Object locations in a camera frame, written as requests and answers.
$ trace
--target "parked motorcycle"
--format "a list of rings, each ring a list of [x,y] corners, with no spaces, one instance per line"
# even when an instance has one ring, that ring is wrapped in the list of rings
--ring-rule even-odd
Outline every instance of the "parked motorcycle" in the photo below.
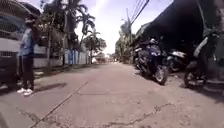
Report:
[[[216,42],[213,42],[211,38],[219,38],[219,32],[216,30],[209,30],[202,42],[196,47],[194,51],[194,59],[187,66],[187,70],[184,75],[184,83],[188,88],[200,87],[205,85],[207,82],[208,57],[206,52],[207,49],[214,50],[214,46],[216,44]]]
[[[161,44],[155,39],[146,42],[146,47],[139,51],[138,63],[143,76],[152,76],[157,83],[164,85],[169,71],[164,65],[166,54],[161,49]]]
[[[167,57],[167,62],[169,70],[171,72],[177,72],[187,66],[189,59],[186,53],[173,49]]]
[[[139,61],[138,61],[138,59],[139,59],[139,56],[138,56],[138,54],[139,54],[139,51],[141,51],[142,50],[142,48],[141,47],[136,47],[135,49],[134,49],[134,51],[132,52],[132,61],[133,61],[133,66],[135,67],[135,69],[137,69],[137,70],[139,70]]]

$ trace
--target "sky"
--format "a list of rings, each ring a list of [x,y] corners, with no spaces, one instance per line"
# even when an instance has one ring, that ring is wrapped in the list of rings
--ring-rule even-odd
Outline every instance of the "sky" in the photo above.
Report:
[[[40,0],[21,0],[28,2],[39,8]],[[96,17],[96,31],[101,34],[98,36],[106,40],[107,48],[104,53],[114,53],[115,43],[119,39],[121,19],[127,19],[126,8],[129,16],[133,15],[133,7],[138,0],[82,0],[89,8],[89,13]],[[143,12],[132,26],[132,32],[136,33],[141,25],[155,19],[172,0],[150,0]],[[78,25],[75,32],[81,37],[82,24]]]

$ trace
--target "man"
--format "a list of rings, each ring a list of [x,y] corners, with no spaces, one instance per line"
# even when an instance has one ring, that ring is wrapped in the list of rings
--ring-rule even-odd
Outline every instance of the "man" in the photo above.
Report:
[[[28,96],[31,95],[34,90],[33,57],[34,46],[37,41],[37,29],[34,27],[34,17],[28,16],[25,19],[25,22],[27,29],[23,35],[18,53],[21,64],[20,69],[22,68],[20,74],[22,75],[23,83],[22,88],[18,90],[18,93],[23,93],[24,96]]]

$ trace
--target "street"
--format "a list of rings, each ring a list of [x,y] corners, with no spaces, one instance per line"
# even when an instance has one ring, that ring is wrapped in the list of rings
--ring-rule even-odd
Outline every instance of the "street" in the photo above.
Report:
[[[166,86],[128,65],[94,65],[37,79],[36,93],[0,94],[1,128],[224,128],[221,92]]]

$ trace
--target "sneaker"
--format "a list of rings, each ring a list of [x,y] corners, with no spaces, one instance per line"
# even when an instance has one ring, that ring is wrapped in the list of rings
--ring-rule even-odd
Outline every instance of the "sneaker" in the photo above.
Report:
[[[33,90],[31,90],[31,89],[27,89],[25,92],[24,92],[24,96],[29,96],[29,95],[31,95],[31,94],[33,94]]]
[[[24,93],[24,92],[26,92],[26,89],[24,88],[21,88],[20,90],[17,91],[17,93]]]

